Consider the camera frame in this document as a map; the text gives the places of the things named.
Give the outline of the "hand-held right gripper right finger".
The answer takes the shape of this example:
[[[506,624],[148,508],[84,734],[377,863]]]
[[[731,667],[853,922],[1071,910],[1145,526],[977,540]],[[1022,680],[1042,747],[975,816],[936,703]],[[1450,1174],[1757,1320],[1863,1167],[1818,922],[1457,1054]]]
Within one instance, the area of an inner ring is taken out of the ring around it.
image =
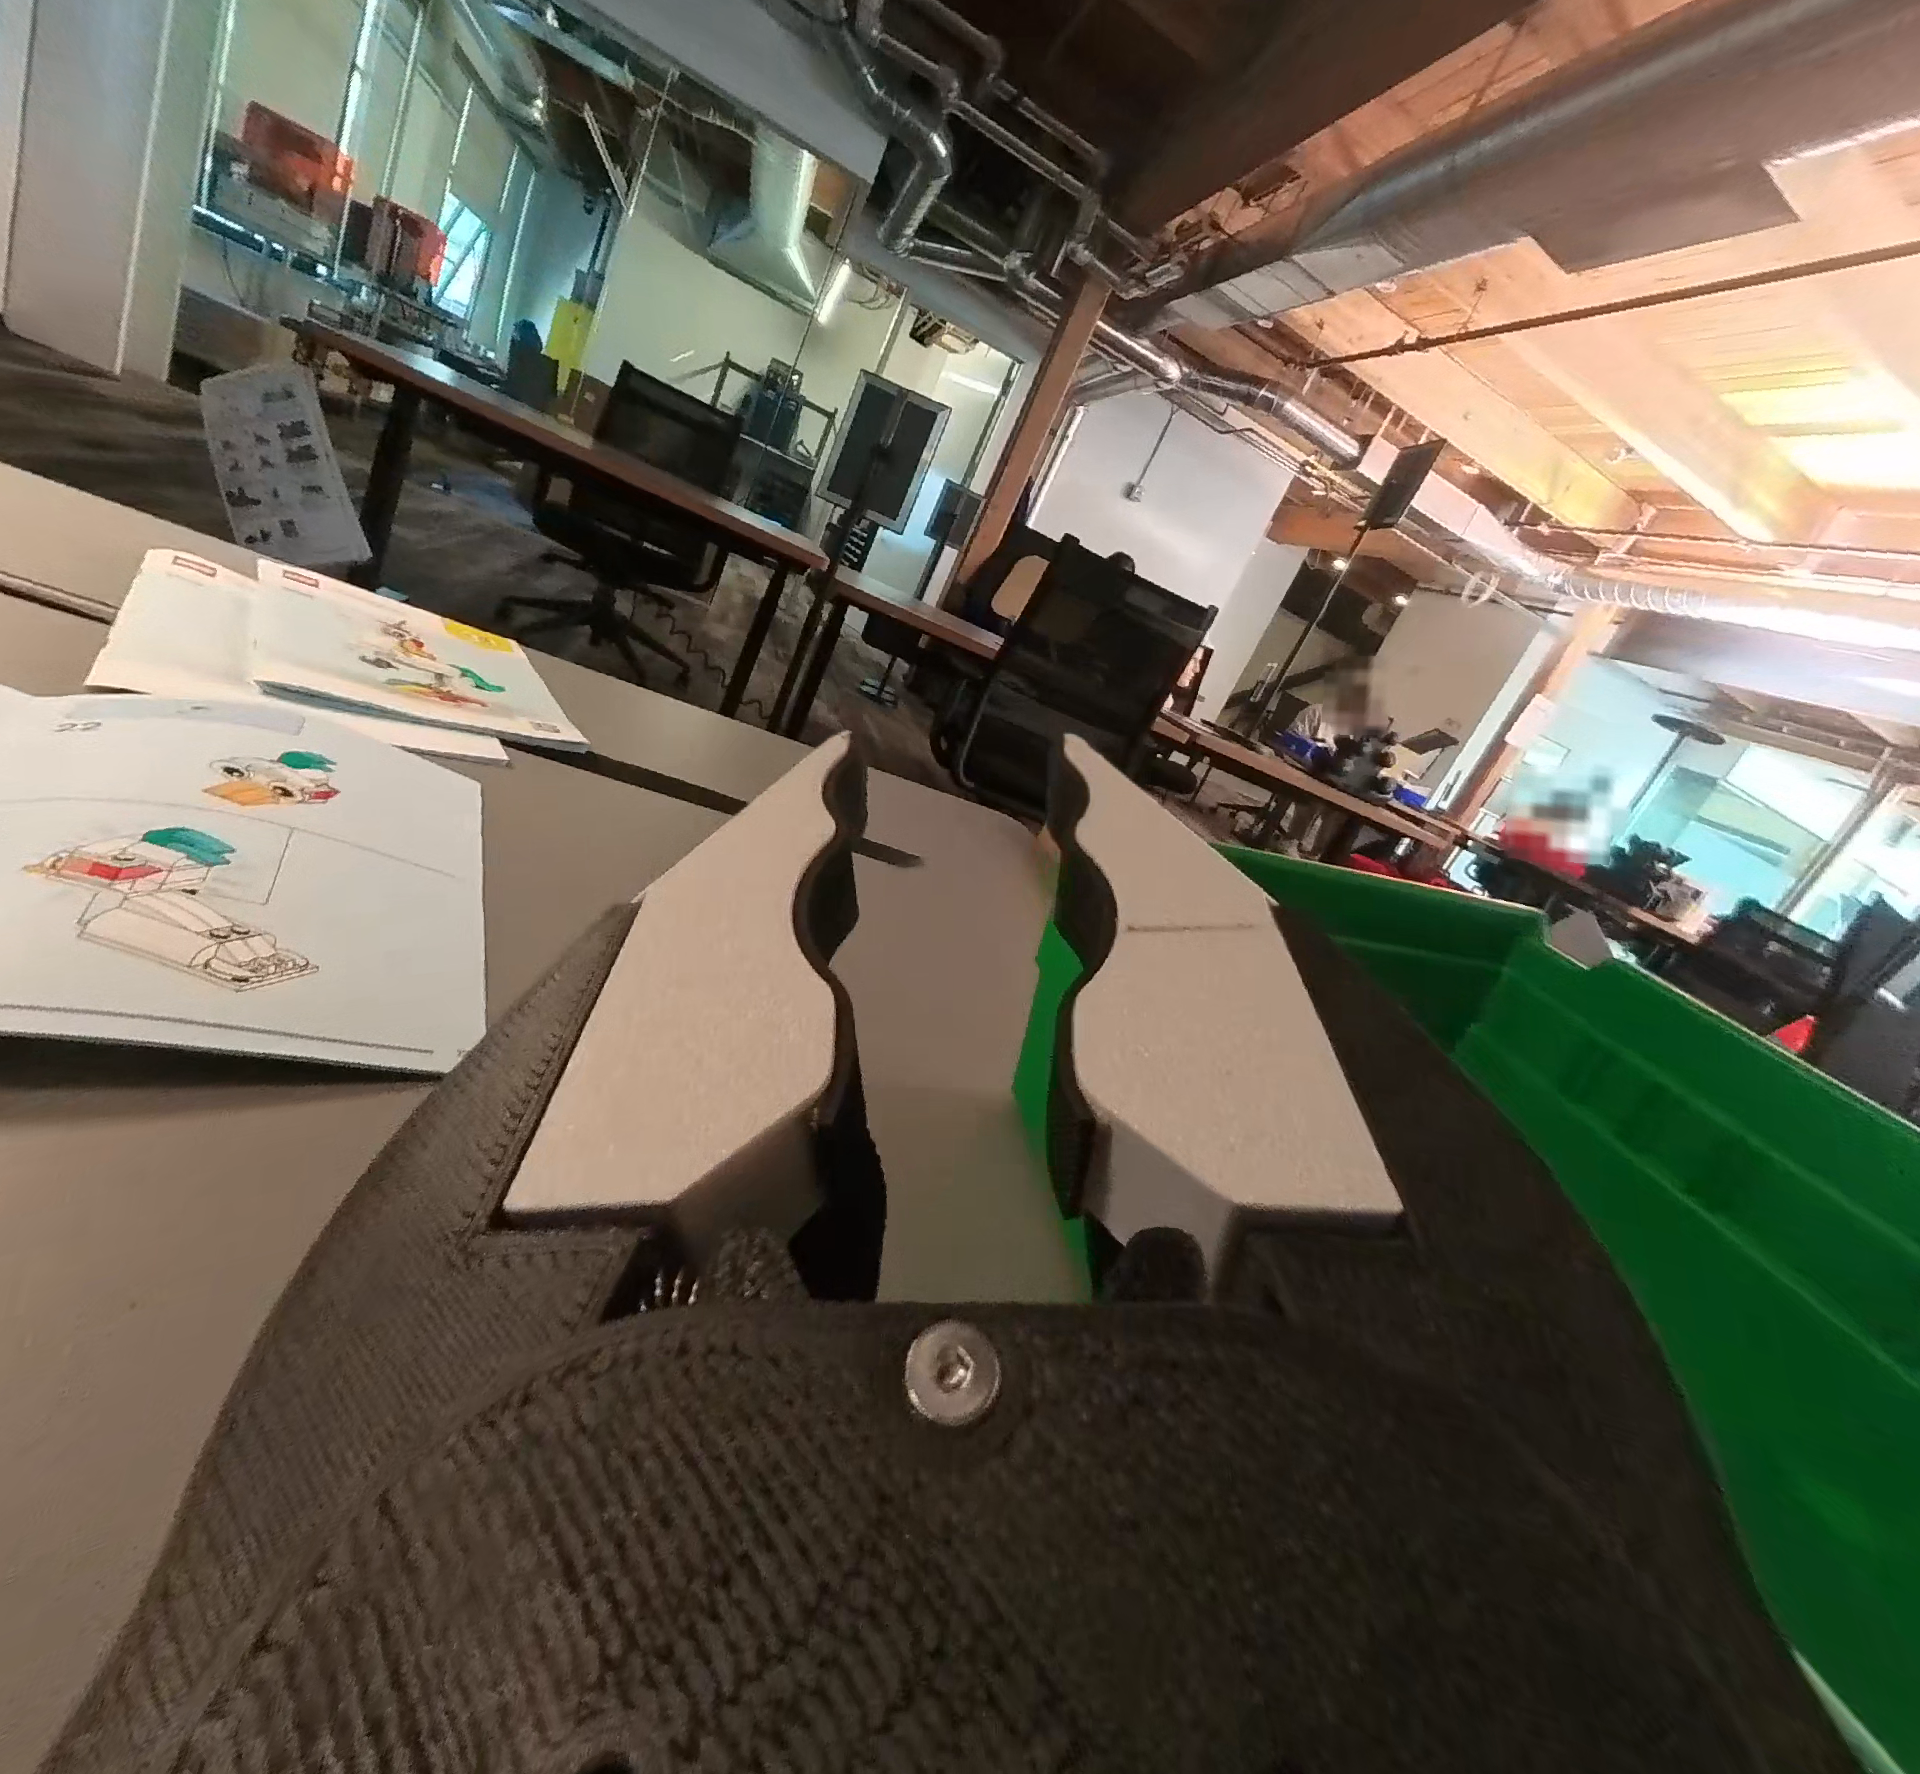
[[[1058,1209],[1112,1244],[1393,1231],[1404,1202],[1277,907],[1082,735],[1050,755]]]

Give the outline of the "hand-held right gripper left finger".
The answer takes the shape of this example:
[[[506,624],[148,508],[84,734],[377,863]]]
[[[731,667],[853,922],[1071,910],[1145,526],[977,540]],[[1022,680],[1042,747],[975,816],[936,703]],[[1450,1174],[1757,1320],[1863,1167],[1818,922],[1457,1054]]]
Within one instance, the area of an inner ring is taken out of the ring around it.
[[[849,734],[659,875],[502,1190],[512,1228],[660,1227],[687,1259],[797,1243],[836,1196],[859,1044],[835,959],[859,922],[869,770]]]

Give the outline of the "green plastic bin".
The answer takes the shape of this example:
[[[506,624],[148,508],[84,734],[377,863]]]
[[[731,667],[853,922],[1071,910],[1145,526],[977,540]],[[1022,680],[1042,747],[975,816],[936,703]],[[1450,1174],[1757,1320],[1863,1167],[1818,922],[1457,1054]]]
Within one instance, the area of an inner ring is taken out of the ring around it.
[[[1524,911],[1219,855],[1404,1216],[1092,1231],[998,1339],[1074,1764],[1916,1771],[1916,1130]]]

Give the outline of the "cluttered work table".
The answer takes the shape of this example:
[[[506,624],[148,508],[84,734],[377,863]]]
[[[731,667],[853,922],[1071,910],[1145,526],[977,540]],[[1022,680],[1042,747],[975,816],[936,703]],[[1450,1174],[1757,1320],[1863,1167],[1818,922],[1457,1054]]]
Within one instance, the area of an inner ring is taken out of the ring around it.
[[[1248,820],[1246,842],[1321,864],[1345,864],[1356,848],[1387,844],[1411,875],[1438,875],[1470,833],[1442,816],[1393,799],[1350,793],[1295,763],[1248,747],[1179,714],[1159,714],[1153,741],[1215,775],[1265,796]]]

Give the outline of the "open instruction booklet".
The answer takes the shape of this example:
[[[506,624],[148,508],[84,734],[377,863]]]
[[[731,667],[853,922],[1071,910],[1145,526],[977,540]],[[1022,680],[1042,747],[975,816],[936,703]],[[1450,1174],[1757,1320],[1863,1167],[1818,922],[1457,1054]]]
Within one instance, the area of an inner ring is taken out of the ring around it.
[[[445,1076],[487,1031],[483,791],[316,711],[1,714],[1,1031]]]

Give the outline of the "black mesh office chair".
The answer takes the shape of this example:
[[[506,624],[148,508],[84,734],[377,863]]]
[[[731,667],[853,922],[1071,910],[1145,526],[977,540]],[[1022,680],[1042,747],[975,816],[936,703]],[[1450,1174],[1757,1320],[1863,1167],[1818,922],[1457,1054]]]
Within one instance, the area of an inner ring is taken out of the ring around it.
[[[1215,619],[1129,559],[1062,537],[986,677],[934,720],[933,758],[975,801],[1022,818],[1044,811],[1066,735],[1141,781],[1153,725]]]

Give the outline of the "instruction booklet with yellow corner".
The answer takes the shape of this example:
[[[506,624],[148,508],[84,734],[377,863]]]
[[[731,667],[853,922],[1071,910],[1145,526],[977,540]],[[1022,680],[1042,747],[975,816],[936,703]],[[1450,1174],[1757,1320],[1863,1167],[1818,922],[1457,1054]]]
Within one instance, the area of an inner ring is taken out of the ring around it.
[[[589,753],[520,644],[300,567],[257,564],[248,645],[250,680],[288,702]]]

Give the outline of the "short brown office table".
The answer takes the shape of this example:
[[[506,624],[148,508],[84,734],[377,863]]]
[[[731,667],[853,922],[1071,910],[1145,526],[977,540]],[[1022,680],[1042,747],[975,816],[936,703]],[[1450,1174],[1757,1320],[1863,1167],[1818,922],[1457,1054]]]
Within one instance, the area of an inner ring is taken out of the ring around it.
[[[772,706],[770,732],[789,741],[803,734],[851,612],[880,615],[903,630],[916,644],[933,641],[982,663],[994,663],[1003,641],[1000,633],[977,627],[947,609],[876,587],[832,563],[828,573],[812,584],[803,631]]]

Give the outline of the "small monitor on pole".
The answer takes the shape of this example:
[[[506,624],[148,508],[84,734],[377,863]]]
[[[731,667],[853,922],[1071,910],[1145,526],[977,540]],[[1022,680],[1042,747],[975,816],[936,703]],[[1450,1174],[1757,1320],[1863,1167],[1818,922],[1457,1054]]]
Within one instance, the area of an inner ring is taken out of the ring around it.
[[[1366,510],[1359,515],[1354,541],[1343,557],[1343,567],[1328,574],[1328,584],[1324,587],[1317,608],[1307,618],[1301,635],[1290,645],[1285,656],[1279,670],[1275,674],[1275,696],[1269,706],[1277,706],[1279,697],[1287,692],[1287,683],[1293,680],[1295,670],[1301,667],[1301,658],[1308,645],[1311,635],[1321,627],[1326,612],[1332,609],[1333,598],[1340,594],[1345,584],[1345,576],[1356,563],[1359,547],[1366,537],[1374,532],[1393,532],[1404,520],[1412,496],[1428,481],[1429,471],[1438,464],[1442,454],[1442,442],[1425,442],[1406,445],[1397,452],[1395,462],[1389,466],[1383,483],[1375,493],[1369,496]]]

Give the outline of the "white instruction booklet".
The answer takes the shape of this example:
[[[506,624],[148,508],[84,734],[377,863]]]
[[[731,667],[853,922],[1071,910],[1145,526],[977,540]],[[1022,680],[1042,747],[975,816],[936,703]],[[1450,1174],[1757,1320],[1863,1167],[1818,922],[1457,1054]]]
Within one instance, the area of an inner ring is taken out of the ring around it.
[[[292,732],[367,735],[441,760],[506,764],[489,735],[384,720],[353,707],[288,706],[252,680],[252,614],[257,578],[210,561],[151,549],[117,609],[85,689],[226,706],[242,721]]]

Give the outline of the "upright instruction sheet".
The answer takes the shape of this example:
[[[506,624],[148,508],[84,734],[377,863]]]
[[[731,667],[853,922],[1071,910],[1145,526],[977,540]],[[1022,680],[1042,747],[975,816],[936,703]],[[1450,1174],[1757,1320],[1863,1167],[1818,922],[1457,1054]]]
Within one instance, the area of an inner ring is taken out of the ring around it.
[[[311,570],[369,559],[309,370],[292,362],[208,376],[198,391],[214,488],[239,547]]]

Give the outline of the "red cabinet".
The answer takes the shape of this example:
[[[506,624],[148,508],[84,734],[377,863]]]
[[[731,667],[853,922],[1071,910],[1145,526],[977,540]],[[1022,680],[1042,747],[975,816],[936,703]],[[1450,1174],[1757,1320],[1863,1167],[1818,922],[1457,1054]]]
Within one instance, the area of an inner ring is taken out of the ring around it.
[[[338,225],[348,209],[356,162],[329,141],[261,102],[250,102],[237,143],[255,186],[303,214]]]

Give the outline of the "wooden support post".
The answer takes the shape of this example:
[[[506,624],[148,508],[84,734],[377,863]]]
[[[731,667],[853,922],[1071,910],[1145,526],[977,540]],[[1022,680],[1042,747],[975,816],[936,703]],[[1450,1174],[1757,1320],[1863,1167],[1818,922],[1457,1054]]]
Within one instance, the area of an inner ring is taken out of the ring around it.
[[[1060,427],[1063,404],[1089,351],[1092,335],[1100,325],[1108,299],[1108,285],[1094,274],[1083,274],[1074,297],[1054,318],[1032,389],[1020,408],[1020,419],[1005,442],[994,483],[975,515],[974,534],[940,592],[942,605],[953,605],[958,598],[960,587],[998,549],[1016,521],[1020,499]]]

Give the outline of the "spiral silver duct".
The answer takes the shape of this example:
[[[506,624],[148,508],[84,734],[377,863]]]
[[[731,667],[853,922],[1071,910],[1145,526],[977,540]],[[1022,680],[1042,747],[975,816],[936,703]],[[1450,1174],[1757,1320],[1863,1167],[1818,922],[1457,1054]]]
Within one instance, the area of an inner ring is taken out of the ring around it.
[[[862,225],[869,188],[869,177],[761,122],[744,196],[711,200],[706,258],[794,310],[812,309],[842,263],[892,277],[892,256]]]

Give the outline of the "large silver ventilation duct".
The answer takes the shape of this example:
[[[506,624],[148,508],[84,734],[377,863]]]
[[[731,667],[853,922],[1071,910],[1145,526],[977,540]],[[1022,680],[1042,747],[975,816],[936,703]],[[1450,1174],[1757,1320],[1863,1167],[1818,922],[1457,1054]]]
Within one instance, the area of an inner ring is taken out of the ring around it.
[[[1591,274],[1798,219],[1774,170],[1916,121],[1917,0],[1679,11],[1393,155],[1282,252],[1171,305],[1200,327],[1285,315],[1531,241]]]

